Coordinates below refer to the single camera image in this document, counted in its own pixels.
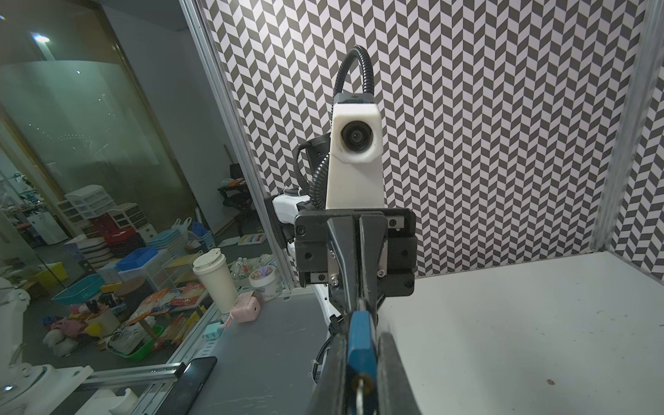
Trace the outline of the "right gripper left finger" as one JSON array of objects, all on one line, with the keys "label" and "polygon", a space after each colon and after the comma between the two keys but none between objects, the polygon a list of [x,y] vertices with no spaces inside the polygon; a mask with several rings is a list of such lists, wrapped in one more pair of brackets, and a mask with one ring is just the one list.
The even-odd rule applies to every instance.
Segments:
[{"label": "right gripper left finger", "polygon": [[342,415],[347,413],[347,339],[335,335],[323,373],[311,397],[306,414]]}]

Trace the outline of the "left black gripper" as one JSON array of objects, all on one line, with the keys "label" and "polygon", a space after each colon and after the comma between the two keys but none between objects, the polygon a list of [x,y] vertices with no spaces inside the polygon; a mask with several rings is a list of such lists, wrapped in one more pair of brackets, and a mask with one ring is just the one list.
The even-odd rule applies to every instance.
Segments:
[{"label": "left black gripper", "polygon": [[414,292],[416,225],[410,209],[300,212],[294,240],[299,285],[330,284],[333,305],[344,316],[353,314],[360,297],[375,314],[378,298]]}]

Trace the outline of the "blue padlock with keys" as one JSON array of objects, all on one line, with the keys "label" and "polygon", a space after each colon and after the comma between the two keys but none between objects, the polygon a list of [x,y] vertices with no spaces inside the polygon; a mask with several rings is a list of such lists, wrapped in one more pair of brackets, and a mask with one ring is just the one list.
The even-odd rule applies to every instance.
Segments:
[{"label": "blue padlock with keys", "polygon": [[378,409],[378,359],[369,311],[356,311],[351,318],[346,365],[348,414],[374,414]]}]

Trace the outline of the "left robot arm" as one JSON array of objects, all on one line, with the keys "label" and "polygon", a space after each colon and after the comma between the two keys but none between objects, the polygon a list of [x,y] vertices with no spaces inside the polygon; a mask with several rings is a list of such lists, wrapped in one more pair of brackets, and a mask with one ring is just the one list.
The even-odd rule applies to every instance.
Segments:
[{"label": "left robot arm", "polygon": [[329,135],[295,150],[306,152],[313,177],[298,171],[301,193],[271,198],[299,283],[313,286],[330,340],[344,340],[347,385],[369,392],[406,388],[408,380],[394,339],[377,334],[378,312],[389,297],[414,292],[415,215],[388,209],[383,197],[380,145],[352,154]]}]

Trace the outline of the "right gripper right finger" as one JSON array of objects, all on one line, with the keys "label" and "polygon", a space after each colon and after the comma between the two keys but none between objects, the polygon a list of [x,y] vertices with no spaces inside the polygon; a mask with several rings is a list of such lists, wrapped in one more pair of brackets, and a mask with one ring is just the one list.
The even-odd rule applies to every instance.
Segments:
[{"label": "right gripper right finger", "polygon": [[394,336],[382,332],[378,341],[378,413],[420,415]]}]

